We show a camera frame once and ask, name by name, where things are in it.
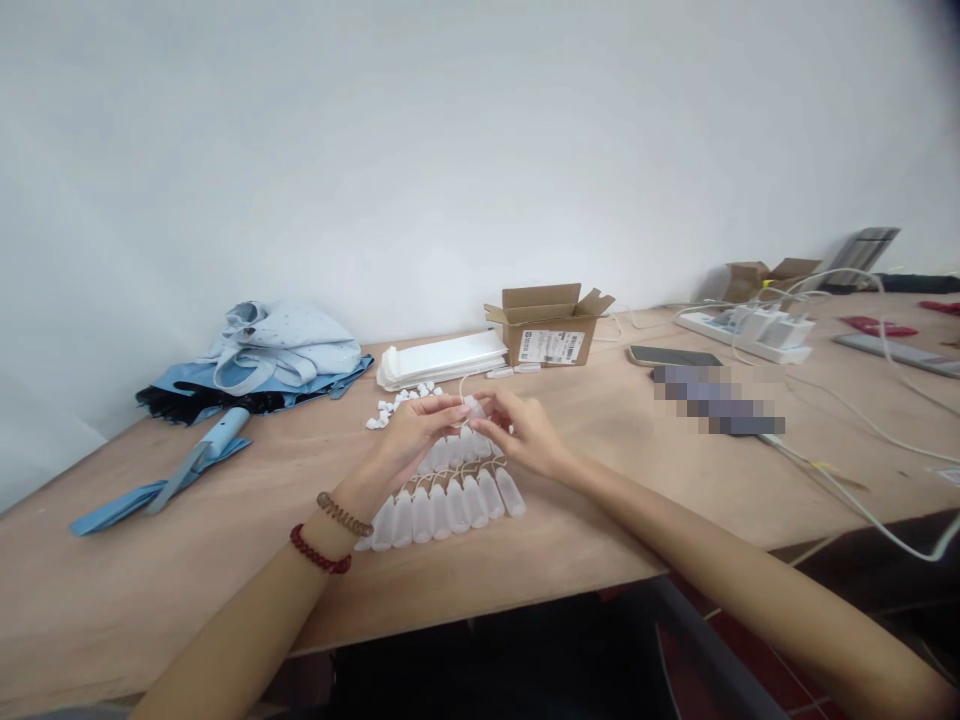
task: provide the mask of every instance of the cardboard box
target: cardboard box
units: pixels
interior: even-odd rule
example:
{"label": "cardboard box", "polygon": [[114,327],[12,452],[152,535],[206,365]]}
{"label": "cardboard box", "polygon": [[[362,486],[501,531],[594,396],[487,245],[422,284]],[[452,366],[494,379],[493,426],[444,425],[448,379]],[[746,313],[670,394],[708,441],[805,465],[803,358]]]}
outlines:
{"label": "cardboard box", "polygon": [[616,298],[594,288],[582,300],[580,283],[503,291],[503,307],[484,305],[487,320],[503,326],[508,362],[585,365],[597,318]]}
{"label": "cardboard box", "polygon": [[730,282],[723,293],[723,301],[730,303],[747,302],[755,297],[761,300],[774,300],[777,293],[762,293],[766,287],[777,290],[789,290],[791,285],[810,277],[820,266],[820,260],[801,260],[786,258],[770,270],[762,262],[727,263],[730,268]]}

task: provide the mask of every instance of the beaded bracelet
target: beaded bracelet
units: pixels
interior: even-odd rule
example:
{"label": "beaded bracelet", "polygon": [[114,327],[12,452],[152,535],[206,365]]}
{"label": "beaded bracelet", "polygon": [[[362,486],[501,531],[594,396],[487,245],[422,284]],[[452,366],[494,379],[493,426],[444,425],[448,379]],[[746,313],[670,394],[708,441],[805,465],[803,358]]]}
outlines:
{"label": "beaded bracelet", "polygon": [[353,561],[353,556],[347,555],[345,558],[341,558],[340,560],[328,560],[310,547],[307,542],[300,537],[300,529],[302,527],[303,523],[300,523],[290,531],[290,542],[292,542],[293,546],[303,553],[303,555],[306,556],[310,562],[322,569],[324,572],[328,572],[332,575],[343,575],[347,572],[347,570],[350,569],[350,563]]}
{"label": "beaded bracelet", "polygon": [[337,505],[333,501],[333,498],[330,497],[330,493],[322,492],[317,495],[317,505],[319,505],[327,515],[343,525],[354,535],[359,535],[360,537],[370,537],[373,535],[373,525],[357,520],[353,515]]}

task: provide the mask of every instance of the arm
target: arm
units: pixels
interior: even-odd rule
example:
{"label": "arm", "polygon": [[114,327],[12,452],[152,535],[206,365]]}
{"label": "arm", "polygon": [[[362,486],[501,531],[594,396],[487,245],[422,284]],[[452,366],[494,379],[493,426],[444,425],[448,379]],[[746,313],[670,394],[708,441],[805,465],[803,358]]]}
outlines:
{"label": "arm", "polygon": [[[332,493],[369,523],[409,480],[440,435],[469,408],[453,395],[405,402],[369,456]],[[291,526],[296,519],[291,518]],[[324,557],[349,554],[357,537],[322,511],[301,537]],[[137,705],[134,720],[242,718],[260,699],[330,576],[289,542],[200,630]]]}
{"label": "arm", "polygon": [[[799,663],[852,717],[949,718],[957,693],[873,620],[826,588],[601,463],[575,457],[536,400],[498,391],[471,427],[511,460],[600,505],[700,592]],[[505,432],[514,425],[515,435]]]}

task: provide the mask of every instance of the hand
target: hand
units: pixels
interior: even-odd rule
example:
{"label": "hand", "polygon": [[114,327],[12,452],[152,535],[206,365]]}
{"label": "hand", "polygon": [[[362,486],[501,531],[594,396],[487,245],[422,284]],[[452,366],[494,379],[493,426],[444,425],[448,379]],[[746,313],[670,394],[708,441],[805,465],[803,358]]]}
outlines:
{"label": "hand", "polygon": [[[562,480],[574,464],[573,453],[564,445],[553,424],[537,400],[521,400],[509,390],[479,392],[486,400],[487,420],[474,419],[470,428],[486,436],[527,470]],[[513,425],[514,434],[509,427]]]}
{"label": "hand", "polygon": [[462,422],[469,412],[459,395],[430,395],[400,403],[383,437],[351,478],[359,476],[369,488],[377,488],[382,504],[413,477],[437,440],[459,433],[451,425]]}

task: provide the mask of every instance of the red tile floor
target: red tile floor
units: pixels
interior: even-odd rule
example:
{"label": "red tile floor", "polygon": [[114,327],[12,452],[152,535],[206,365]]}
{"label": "red tile floor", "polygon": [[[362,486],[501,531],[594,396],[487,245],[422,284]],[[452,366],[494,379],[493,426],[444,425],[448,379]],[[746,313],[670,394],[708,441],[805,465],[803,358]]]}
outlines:
{"label": "red tile floor", "polygon": [[[697,610],[709,612],[712,605],[683,578],[670,579]],[[846,715],[809,676],[789,660],[782,659],[743,625],[726,613],[708,620],[713,630],[733,650],[788,715],[798,720],[846,720]],[[662,629],[660,642],[667,674],[682,718],[728,720],[711,702],[703,681],[680,646]]]}

